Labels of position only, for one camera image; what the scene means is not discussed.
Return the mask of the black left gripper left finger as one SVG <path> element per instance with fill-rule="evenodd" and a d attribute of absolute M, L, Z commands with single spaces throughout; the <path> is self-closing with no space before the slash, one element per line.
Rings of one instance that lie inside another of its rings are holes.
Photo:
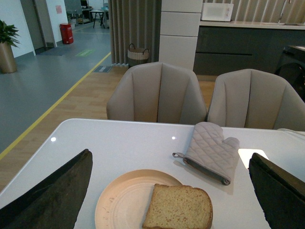
<path fill-rule="evenodd" d="M 72 229 L 87 193 L 92 153 L 85 149 L 0 210 L 2 229 Z"/>

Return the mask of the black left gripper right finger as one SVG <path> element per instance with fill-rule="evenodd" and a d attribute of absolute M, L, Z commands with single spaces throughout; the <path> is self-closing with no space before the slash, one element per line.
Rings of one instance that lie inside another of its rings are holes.
<path fill-rule="evenodd" d="M 249 173 L 264 216 L 272 229 L 305 227 L 305 183 L 258 153 Z"/>

